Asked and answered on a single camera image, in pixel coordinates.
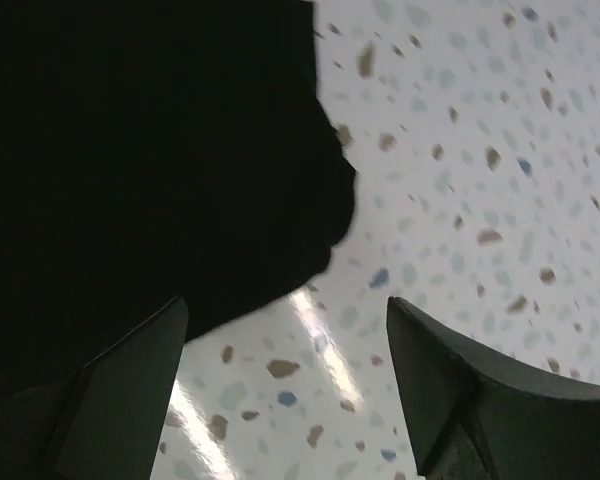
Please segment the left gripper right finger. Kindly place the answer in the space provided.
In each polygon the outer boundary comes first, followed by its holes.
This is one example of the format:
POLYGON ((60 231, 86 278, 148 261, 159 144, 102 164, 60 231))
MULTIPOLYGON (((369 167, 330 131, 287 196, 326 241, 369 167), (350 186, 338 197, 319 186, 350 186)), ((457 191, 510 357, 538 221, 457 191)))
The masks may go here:
POLYGON ((387 334, 418 475, 600 479, 600 386, 520 362, 387 303, 387 334))

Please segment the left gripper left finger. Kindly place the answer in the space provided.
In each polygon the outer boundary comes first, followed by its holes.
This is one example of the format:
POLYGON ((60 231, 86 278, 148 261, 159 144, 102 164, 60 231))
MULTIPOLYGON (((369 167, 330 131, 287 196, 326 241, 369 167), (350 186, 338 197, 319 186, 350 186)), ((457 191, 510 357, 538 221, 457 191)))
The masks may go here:
POLYGON ((0 479, 147 479, 188 309, 174 298, 90 361, 0 389, 0 479))

